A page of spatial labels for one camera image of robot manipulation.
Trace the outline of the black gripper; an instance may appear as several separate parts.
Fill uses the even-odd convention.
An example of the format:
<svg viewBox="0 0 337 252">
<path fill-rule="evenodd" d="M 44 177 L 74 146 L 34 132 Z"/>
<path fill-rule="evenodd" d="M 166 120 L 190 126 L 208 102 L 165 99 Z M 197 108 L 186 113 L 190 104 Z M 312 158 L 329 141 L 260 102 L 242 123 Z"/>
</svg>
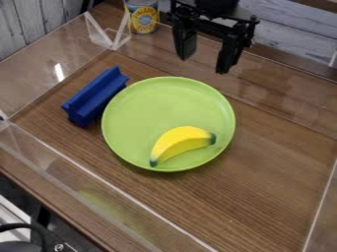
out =
<svg viewBox="0 0 337 252">
<path fill-rule="evenodd" d="M 241 57 L 245 36 L 254 36 L 258 17 L 240 6 L 240 0 L 171 0 L 170 19 L 175 50 L 182 60 L 197 51 L 197 32 L 226 34 L 216 63 L 216 72 L 226 74 Z"/>
</svg>

